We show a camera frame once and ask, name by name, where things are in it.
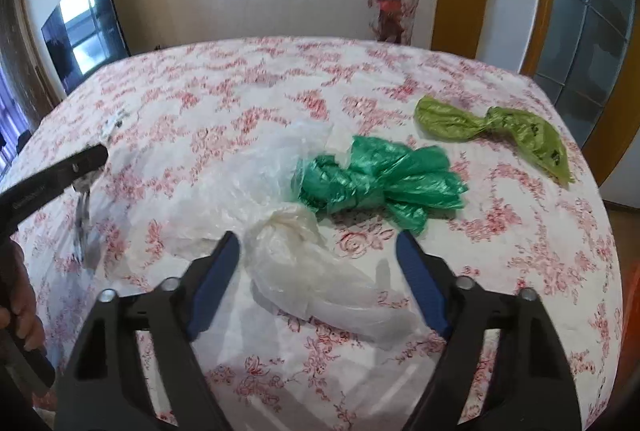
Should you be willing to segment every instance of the television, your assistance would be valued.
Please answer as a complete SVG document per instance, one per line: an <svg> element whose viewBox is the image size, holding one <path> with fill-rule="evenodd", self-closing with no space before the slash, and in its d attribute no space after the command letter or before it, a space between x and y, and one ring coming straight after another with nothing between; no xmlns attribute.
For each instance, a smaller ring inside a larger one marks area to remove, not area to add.
<svg viewBox="0 0 640 431"><path fill-rule="evenodd" d="M130 56L113 0L61 0L42 36L68 94L101 67Z"/></svg>

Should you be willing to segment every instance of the light green plastic bag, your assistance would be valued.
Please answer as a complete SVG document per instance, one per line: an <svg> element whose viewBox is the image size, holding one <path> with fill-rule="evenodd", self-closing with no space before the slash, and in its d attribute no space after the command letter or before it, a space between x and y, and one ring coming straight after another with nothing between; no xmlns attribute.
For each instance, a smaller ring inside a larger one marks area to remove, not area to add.
<svg viewBox="0 0 640 431"><path fill-rule="evenodd" d="M415 107L415 118L427 132L446 140L470 140L485 131L510 134L522 154L555 176L562 186L574 181L558 132L530 112L495 106L483 119L425 96Z"/></svg>
<svg viewBox="0 0 640 431"><path fill-rule="evenodd" d="M428 209L460 209L467 190L449 171L442 148L412 150L376 137L353 137L351 163L341 168L333 155L320 155L298 167L294 190L318 214L385 206L402 229L420 234Z"/></svg>

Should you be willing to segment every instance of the wooden floor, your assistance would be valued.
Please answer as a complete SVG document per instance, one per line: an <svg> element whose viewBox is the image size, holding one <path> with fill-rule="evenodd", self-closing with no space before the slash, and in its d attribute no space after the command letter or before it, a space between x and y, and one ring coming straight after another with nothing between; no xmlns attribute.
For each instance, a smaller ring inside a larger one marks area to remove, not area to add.
<svg viewBox="0 0 640 431"><path fill-rule="evenodd" d="M613 237L616 241L623 300L626 296L626 280L635 265L640 263L640 212L607 209Z"/></svg>
<svg viewBox="0 0 640 431"><path fill-rule="evenodd" d="M618 260L620 262L620 276L622 278L623 311L628 311L626 306L628 296L628 283L631 283L636 267L640 263L640 212L628 212L607 208L613 237L616 241ZM629 324L622 345L622 354L618 364L618 374L613 387L610 404L623 400L624 387L631 375L638 368L639 347L637 324Z"/></svg>

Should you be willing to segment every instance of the glass vase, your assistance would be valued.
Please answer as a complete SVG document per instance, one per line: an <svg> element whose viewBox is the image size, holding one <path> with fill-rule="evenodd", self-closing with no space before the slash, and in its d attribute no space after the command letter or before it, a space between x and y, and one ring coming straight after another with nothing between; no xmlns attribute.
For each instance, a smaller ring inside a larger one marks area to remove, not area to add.
<svg viewBox="0 0 640 431"><path fill-rule="evenodd" d="M370 0L377 12L371 29L381 42L411 45L415 11L420 0Z"/></svg>

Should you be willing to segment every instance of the plastic bag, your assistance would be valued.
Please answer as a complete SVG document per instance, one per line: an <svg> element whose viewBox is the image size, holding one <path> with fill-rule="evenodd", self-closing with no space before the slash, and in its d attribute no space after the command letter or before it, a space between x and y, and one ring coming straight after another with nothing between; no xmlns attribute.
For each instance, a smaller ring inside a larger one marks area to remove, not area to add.
<svg viewBox="0 0 640 431"><path fill-rule="evenodd" d="M442 148L412 150L377 137L353 137L349 167L322 154L299 167L300 200L312 211L332 214L344 209L385 206L401 229L424 230L428 209L460 209L467 191L449 171Z"/></svg>
<svg viewBox="0 0 640 431"><path fill-rule="evenodd" d="M315 214L291 189L297 164L325 151L329 132L319 122L293 124L201 175L192 198L172 206L165 248L201 257L234 231L245 270L281 310L390 343L410 334L417 316L378 305L381 288L327 249Z"/></svg>
<svg viewBox="0 0 640 431"><path fill-rule="evenodd" d="M415 118L427 132L447 140L470 140L484 131L510 134L523 155L558 178L561 185L574 181L560 135L530 112L495 106L483 119L425 96L415 107Z"/></svg>

